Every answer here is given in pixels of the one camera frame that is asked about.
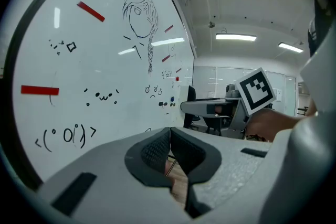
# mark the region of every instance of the hand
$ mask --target hand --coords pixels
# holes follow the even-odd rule
[[[292,129],[299,120],[301,118],[290,117],[272,109],[261,109],[252,115],[246,134],[257,134],[272,142],[278,132]]]

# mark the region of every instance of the fluorescent light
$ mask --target fluorescent light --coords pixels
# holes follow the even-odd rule
[[[285,43],[280,43],[280,44],[279,44],[279,47],[281,47],[281,48],[285,48],[285,49],[288,49],[288,50],[293,50],[293,51],[296,51],[296,52],[303,52],[303,50],[298,49],[298,48],[296,48],[296,47],[293,47],[293,46],[291,46],[291,45],[285,44]]]
[[[135,49],[124,50],[124,51],[119,52],[118,54],[119,55],[128,54],[129,52],[133,52],[133,51],[135,51]]]
[[[168,40],[153,42],[152,45],[153,46],[160,46],[160,45],[183,42],[183,41],[184,41],[184,38],[181,37],[181,38],[174,38],[174,39],[168,39]]]
[[[59,8],[55,8],[54,12],[54,27],[59,28],[59,15],[61,13],[61,10]]]
[[[216,39],[231,39],[231,40],[246,40],[246,41],[255,41],[256,36],[249,35],[237,35],[237,34],[217,34]]]

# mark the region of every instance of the ceiling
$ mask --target ceiling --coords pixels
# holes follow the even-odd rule
[[[232,55],[279,59],[302,66],[309,58],[307,32],[313,0],[180,0],[192,32],[197,56]],[[216,24],[208,28],[209,21]],[[216,33],[256,35],[255,42],[216,40]],[[278,47],[286,42],[304,50],[297,54]]]

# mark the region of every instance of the sticker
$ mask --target sticker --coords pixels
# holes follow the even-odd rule
[[[272,86],[262,68],[238,79],[235,86],[239,90],[249,115],[276,99]]]

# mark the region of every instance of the person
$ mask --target person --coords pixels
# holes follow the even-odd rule
[[[312,56],[331,26],[334,12],[327,0],[314,0],[315,17],[308,27],[308,43],[310,56]],[[309,109],[306,116],[314,116],[317,109],[310,100]],[[288,116],[272,109],[261,109],[256,112],[247,125],[247,134],[264,137],[266,140],[273,141],[279,131],[292,129],[300,120],[299,117]]]

